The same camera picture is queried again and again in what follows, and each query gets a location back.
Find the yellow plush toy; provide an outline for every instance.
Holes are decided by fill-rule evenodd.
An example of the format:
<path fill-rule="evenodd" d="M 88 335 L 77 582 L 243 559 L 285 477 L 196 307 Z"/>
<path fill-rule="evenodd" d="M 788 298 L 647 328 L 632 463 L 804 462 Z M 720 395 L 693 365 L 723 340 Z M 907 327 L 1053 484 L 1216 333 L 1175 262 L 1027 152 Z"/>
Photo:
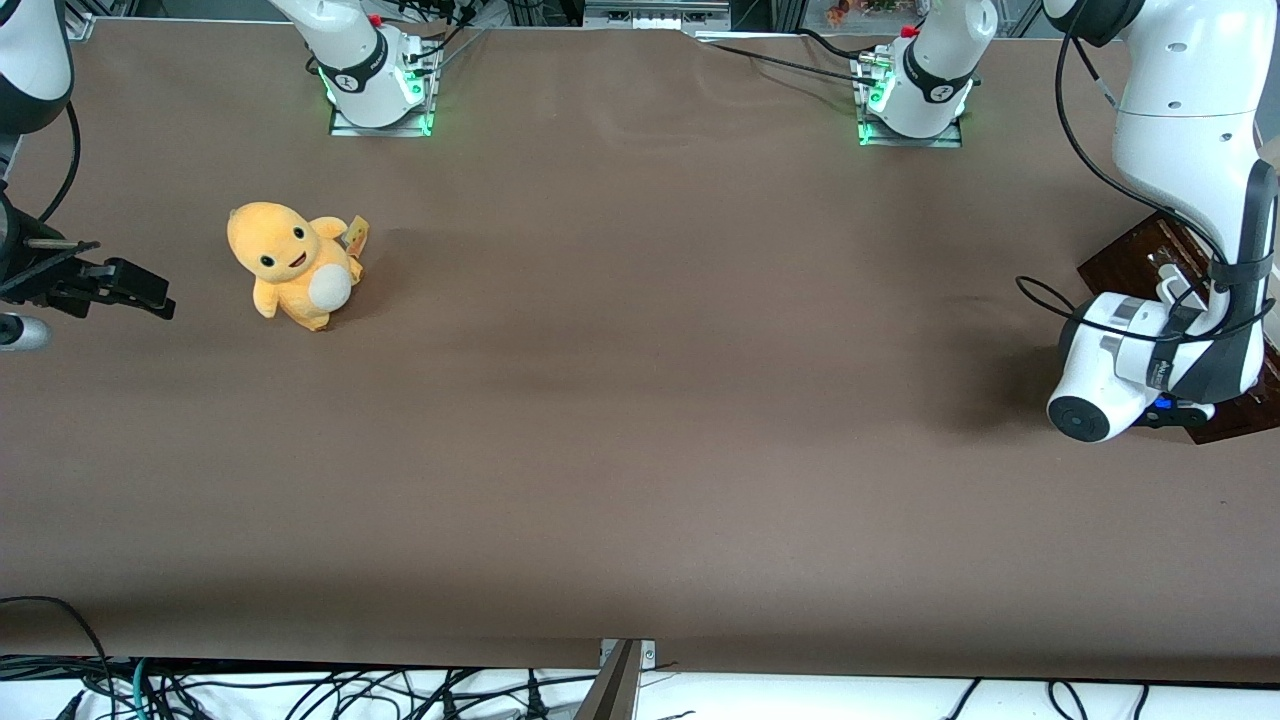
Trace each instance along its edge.
<path fill-rule="evenodd" d="M 253 273 L 253 306 L 264 318 L 276 307 L 308 331 L 329 325 L 329 313 L 351 297 L 364 268 L 369 224 L 356 217 L 351 227 L 338 218 L 310 223 L 275 202 L 250 202 L 232 211 L 227 241 L 241 265 Z"/>

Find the plush toy tag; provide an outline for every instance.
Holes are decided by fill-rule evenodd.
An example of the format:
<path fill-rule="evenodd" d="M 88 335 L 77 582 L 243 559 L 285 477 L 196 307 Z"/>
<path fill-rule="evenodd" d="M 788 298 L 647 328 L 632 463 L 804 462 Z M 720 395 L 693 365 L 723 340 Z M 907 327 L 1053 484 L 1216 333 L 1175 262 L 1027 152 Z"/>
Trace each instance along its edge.
<path fill-rule="evenodd" d="M 347 232 L 342 234 L 339 242 L 347 250 L 347 255 L 360 258 L 360 254 L 365 251 L 366 240 L 369 240 L 369 223 L 360 215 L 356 215 L 356 219 L 347 227 Z"/>

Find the white plush belly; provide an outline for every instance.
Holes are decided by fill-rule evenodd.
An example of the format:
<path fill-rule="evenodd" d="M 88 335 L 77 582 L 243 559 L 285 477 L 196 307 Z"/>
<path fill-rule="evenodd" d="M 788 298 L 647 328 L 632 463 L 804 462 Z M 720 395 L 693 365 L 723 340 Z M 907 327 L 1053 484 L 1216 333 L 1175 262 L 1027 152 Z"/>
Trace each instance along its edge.
<path fill-rule="evenodd" d="M 325 313 L 337 310 L 351 297 L 351 273 L 342 265 L 316 268 L 307 295 L 311 297 L 311 304 Z"/>

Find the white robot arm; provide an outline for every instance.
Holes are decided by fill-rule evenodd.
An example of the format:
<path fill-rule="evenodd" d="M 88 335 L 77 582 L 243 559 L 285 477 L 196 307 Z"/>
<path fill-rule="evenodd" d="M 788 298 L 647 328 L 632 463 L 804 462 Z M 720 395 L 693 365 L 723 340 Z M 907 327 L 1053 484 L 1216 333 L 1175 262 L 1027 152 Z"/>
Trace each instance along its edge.
<path fill-rule="evenodd" d="M 1263 359 L 1276 174 L 1253 145 L 1275 40 L 1275 0 L 1046 0 L 1051 22 L 1100 46 L 1125 40 L 1132 72 L 1114 158 L 1142 195 L 1189 220 L 1213 255 L 1207 309 L 1167 295 L 1102 293 L 1062 331 L 1053 425 L 1084 442 L 1144 416 L 1243 395 Z"/>
<path fill-rule="evenodd" d="M 54 122 L 72 96 L 63 3 L 0 0 L 0 135 Z"/>
<path fill-rule="evenodd" d="M 421 105 L 421 59 L 438 50 L 389 24 L 375 27 L 358 0 L 270 0 L 302 33 L 334 106 L 352 123 L 379 128 Z"/>
<path fill-rule="evenodd" d="M 919 35 L 890 44 L 893 72 L 868 109 L 899 135 L 941 133 L 961 113 L 998 20 L 991 0 L 936 1 Z"/>

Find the brown table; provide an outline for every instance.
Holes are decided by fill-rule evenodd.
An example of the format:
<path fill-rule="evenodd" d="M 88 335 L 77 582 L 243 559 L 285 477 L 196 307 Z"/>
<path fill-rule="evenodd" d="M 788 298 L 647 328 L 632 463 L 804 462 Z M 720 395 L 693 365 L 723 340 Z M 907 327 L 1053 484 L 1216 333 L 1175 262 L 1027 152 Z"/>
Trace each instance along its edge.
<path fill-rule="evenodd" d="M 100 23 L 54 224 L 178 316 L 42 313 L 56 345 L 3 357 L 0 587 L 119 655 L 581 666 L 645 635 L 685 669 L 1280 680 L 1280 436 L 1043 419 L 1060 325 L 1012 277 L 1082 299 L 1147 214 L 1071 155 L 1055 54 L 996 42 L 965 147 L 919 151 L 859 147 L 838 81 L 673 32 L 492 32 L 435 137 L 387 141 L 325 135 L 289 27 Z M 1066 95 L 1106 158 L 1075 63 Z M 224 238 L 252 200 L 372 224 L 332 332 L 253 311 Z M 86 647 L 10 607 L 17 651 Z"/>

